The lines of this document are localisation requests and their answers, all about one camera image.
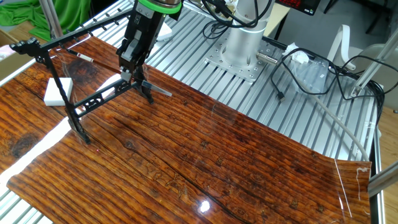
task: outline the glossy wood laminate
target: glossy wood laminate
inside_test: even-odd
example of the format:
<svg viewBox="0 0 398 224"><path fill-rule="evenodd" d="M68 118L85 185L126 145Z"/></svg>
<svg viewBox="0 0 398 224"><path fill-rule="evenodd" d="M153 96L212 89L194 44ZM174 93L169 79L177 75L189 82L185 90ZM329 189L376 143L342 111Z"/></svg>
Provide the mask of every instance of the glossy wood laminate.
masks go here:
<svg viewBox="0 0 398 224"><path fill-rule="evenodd" d="M73 49L118 65L116 49L96 38ZM114 75L55 55L74 79L73 100ZM4 85L3 170L46 134L60 139L7 186L55 223L370 222L370 162L322 156L150 66L145 73L173 96L153 91L150 105L130 90L99 107L81 121L90 145L67 132L62 107L44 106L45 66Z"/></svg>

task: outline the white plastic part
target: white plastic part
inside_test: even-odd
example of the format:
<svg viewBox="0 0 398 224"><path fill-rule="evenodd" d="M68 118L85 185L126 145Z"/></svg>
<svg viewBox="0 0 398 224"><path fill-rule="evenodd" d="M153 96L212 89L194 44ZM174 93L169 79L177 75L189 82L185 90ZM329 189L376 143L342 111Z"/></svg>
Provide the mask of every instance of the white plastic part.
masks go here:
<svg viewBox="0 0 398 224"><path fill-rule="evenodd" d="M173 36L173 31L170 27L164 22L162 27L160 28L159 35L157 36L157 41L169 40Z"/></svg>
<svg viewBox="0 0 398 224"><path fill-rule="evenodd" d="M347 25L341 25L341 27L338 29L335 41L331 45L329 54L328 54L328 60L333 61L333 59L336 56L338 47L341 44L341 59L346 63L349 60L348 57L348 49L349 49L349 26ZM355 70L355 65L353 65L351 62L347 64L346 68L349 70Z"/></svg>
<svg viewBox="0 0 398 224"><path fill-rule="evenodd" d="M70 94L72 93L73 82L71 78L60 78L62 83L62 88L67 94L68 100L70 99ZM62 99L60 90L55 84L54 78L49 79L47 84L47 89L44 95L44 103L46 106L65 106L65 102Z"/></svg>
<svg viewBox="0 0 398 224"><path fill-rule="evenodd" d="M282 53L283 56L289 54L292 50L297 49L298 47L296 46L295 43L290 44L289 46L287 46L286 50L284 53ZM298 63L308 63L310 61L308 55L304 52L302 52L301 50L299 50L298 52L293 53L292 55L290 55L292 57L292 60Z"/></svg>

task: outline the metal post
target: metal post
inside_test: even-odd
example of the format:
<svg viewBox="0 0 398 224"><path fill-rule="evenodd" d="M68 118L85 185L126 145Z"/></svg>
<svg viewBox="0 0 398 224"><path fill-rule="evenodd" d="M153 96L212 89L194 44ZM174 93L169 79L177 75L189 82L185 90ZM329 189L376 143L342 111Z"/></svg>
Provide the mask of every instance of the metal post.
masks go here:
<svg viewBox="0 0 398 224"><path fill-rule="evenodd" d="M44 16L49 24L51 39L59 38L63 35L57 12L55 12L52 0L39 0Z"/></svg>
<svg viewBox="0 0 398 224"><path fill-rule="evenodd" d="M271 9L274 6L275 0L266 0L258 2L259 14L266 8L268 2L271 2L267 13L258 21L255 28L235 28L231 29L226 43L221 49L222 60L229 64L240 67L243 70L250 69L250 64L257 64L256 53L259 50L260 42L264 30L266 29ZM251 22L255 19L254 2L253 1L238 1L236 6L235 16L243 22Z"/></svg>
<svg viewBox="0 0 398 224"><path fill-rule="evenodd" d="M398 161L374 175L369 180L369 197L378 194L383 189L398 181Z"/></svg>
<svg viewBox="0 0 398 224"><path fill-rule="evenodd" d="M376 60L380 62L385 62L387 58L390 57L390 55L396 50L397 47L398 47L398 30L394 32L394 34L384 45L383 49L376 57ZM372 62L370 66L365 70L365 72L361 75L361 77L356 81L351 96L358 96L361 90L368 84L370 79L372 79L372 77L379 70L380 67L381 67L380 63Z"/></svg>

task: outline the metal base plate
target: metal base plate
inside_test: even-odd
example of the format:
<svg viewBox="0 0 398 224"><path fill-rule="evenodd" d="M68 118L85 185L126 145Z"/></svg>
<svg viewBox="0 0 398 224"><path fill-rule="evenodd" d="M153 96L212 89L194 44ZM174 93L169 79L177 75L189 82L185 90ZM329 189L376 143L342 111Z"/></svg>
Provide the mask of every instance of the metal base plate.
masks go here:
<svg viewBox="0 0 398 224"><path fill-rule="evenodd" d="M229 32L225 32L217 42L212 46L205 55L205 60L210 64L220 67L239 78L246 80L247 82L254 82L257 80L262 70L266 66L266 63L257 60L255 56L252 57L251 63L248 66L240 67L233 63L228 63L222 56L223 47L228 39Z"/></svg>

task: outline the wood knot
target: wood knot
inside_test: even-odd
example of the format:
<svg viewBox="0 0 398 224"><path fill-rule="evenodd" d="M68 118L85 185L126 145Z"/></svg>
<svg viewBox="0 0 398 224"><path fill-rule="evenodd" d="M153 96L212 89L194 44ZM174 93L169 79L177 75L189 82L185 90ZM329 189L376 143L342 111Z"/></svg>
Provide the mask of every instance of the wood knot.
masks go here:
<svg viewBox="0 0 398 224"><path fill-rule="evenodd" d="M245 139L245 137L243 137L243 136L236 136L235 138L242 143L248 144L248 140Z"/></svg>
<svg viewBox="0 0 398 224"><path fill-rule="evenodd" d="M222 193L224 196L229 196L231 194L231 190L229 191L223 190Z"/></svg>
<svg viewBox="0 0 398 224"><path fill-rule="evenodd" d="M304 172L299 167L294 168L294 171L298 172L299 174L304 174Z"/></svg>
<svg viewBox="0 0 398 224"><path fill-rule="evenodd" d="M323 213L323 205L318 205L317 211Z"/></svg>
<svg viewBox="0 0 398 224"><path fill-rule="evenodd" d="M12 156L17 159L21 158L25 153L31 150L38 141L39 140L36 135L32 133L23 135L12 147L10 147Z"/></svg>
<svg viewBox="0 0 398 224"><path fill-rule="evenodd" d="M127 141L125 147L128 149L136 149L136 146L131 141Z"/></svg>
<svg viewBox="0 0 398 224"><path fill-rule="evenodd" d="M221 156L217 159L216 161L216 165L221 166L221 164L223 163L224 158L222 158Z"/></svg>
<svg viewBox="0 0 398 224"><path fill-rule="evenodd" d="M182 156L182 160L183 160L183 161L187 161L187 160L188 160L188 154L184 154L184 155Z"/></svg>
<svg viewBox="0 0 398 224"><path fill-rule="evenodd" d="M150 194L153 196L153 197L158 197L159 196L159 191L157 191L156 189L151 189L150 190Z"/></svg>
<svg viewBox="0 0 398 224"><path fill-rule="evenodd" d="M293 209L297 209L298 205L299 205L299 201L297 199L293 199L293 202L290 204L290 207Z"/></svg>
<svg viewBox="0 0 398 224"><path fill-rule="evenodd" d="M267 219L268 219L268 216L266 215L266 213L265 213L264 210L261 211L261 218L262 218L263 220L267 220Z"/></svg>
<svg viewBox="0 0 398 224"><path fill-rule="evenodd" d="M240 214L242 217L245 216L246 211L243 208L238 207L236 213Z"/></svg>
<svg viewBox="0 0 398 224"><path fill-rule="evenodd" d="M203 149L206 149L206 146L209 144L208 141L204 140L200 143L200 146L203 147Z"/></svg>
<svg viewBox="0 0 398 224"><path fill-rule="evenodd" d="M264 184L264 177L258 173L251 173L250 179L254 180L257 183Z"/></svg>
<svg viewBox="0 0 398 224"><path fill-rule="evenodd" d="M167 117L169 118L169 121L171 121L171 122L174 122L177 119L177 117L174 114L169 114L169 115L167 115Z"/></svg>
<svg viewBox="0 0 398 224"><path fill-rule="evenodd" d="M154 176L154 180L159 179L161 176L162 176L162 173L160 173L160 172L156 173Z"/></svg>

